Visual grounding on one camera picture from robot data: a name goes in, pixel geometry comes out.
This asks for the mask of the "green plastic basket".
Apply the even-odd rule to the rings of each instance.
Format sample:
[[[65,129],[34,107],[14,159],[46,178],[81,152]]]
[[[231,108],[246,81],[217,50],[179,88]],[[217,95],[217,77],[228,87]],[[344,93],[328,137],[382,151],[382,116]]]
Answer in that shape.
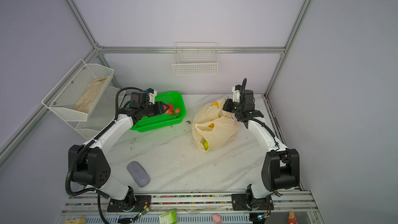
[[[172,91],[172,92],[158,94],[155,97],[155,101],[156,102],[161,101],[166,104],[172,104],[173,111],[175,110],[180,110],[180,111],[178,113],[175,113],[174,115],[162,114],[155,117],[144,117],[136,125],[131,127],[130,130],[138,132],[152,131],[170,125],[179,124],[186,116],[187,111],[184,104],[184,100],[182,94],[179,92]]]

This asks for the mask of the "cream banana print plastic bag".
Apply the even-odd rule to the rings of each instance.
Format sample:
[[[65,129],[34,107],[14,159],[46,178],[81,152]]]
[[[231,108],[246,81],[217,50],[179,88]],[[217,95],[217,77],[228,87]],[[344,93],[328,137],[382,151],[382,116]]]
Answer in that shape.
[[[225,101],[226,99],[208,103],[195,115],[192,135],[198,150],[214,151],[236,137],[239,125],[231,113],[222,110]],[[208,150],[202,145],[204,140],[208,142]]]

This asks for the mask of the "yellow fake lemon with leaves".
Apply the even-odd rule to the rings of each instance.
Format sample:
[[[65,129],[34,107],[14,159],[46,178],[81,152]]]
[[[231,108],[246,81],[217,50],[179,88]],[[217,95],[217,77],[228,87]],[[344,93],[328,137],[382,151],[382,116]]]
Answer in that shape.
[[[204,147],[205,150],[208,150],[208,149],[209,149],[209,145],[208,145],[208,142],[207,142],[206,140],[204,140],[204,141],[202,142],[202,145],[203,145],[203,147]]]

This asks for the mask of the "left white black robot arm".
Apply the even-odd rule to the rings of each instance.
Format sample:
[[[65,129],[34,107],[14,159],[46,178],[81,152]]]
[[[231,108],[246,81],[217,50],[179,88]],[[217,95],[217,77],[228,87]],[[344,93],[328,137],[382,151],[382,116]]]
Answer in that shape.
[[[121,136],[144,117],[156,117],[169,110],[163,102],[157,102],[157,92],[151,88],[141,90],[131,87],[130,100],[121,107],[115,99],[114,119],[95,137],[82,145],[74,145],[68,151],[68,171],[65,191],[69,196],[97,192],[111,199],[123,201],[129,187],[112,173],[106,154]]]

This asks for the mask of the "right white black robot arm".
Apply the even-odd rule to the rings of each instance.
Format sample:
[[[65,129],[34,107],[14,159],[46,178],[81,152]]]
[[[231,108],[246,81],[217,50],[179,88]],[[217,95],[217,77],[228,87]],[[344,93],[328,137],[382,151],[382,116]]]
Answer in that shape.
[[[265,150],[261,179],[245,191],[245,208],[252,210],[259,208],[262,200],[270,199],[278,190],[300,185],[300,156],[296,149],[283,144],[265,123],[264,115],[255,109],[253,91],[236,86],[232,92],[233,97],[226,100],[223,110],[234,114]]]

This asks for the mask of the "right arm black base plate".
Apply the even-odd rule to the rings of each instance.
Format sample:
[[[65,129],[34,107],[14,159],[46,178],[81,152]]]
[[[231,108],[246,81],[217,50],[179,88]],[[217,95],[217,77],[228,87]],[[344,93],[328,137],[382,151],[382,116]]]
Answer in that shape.
[[[233,194],[232,207],[234,211],[272,211],[274,209],[271,196],[256,199],[245,194]]]

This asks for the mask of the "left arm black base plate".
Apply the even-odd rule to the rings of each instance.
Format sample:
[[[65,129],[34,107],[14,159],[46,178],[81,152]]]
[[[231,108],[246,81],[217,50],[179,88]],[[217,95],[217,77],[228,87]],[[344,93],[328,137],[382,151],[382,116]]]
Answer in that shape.
[[[116,212],[134,212],[139,213],[144,210],[144,207],[149,207],[151,203],[151,195],[135,195],[134,199],[130,202],[128,200],[114,200],[111,199],[107,207],[108,213]]]

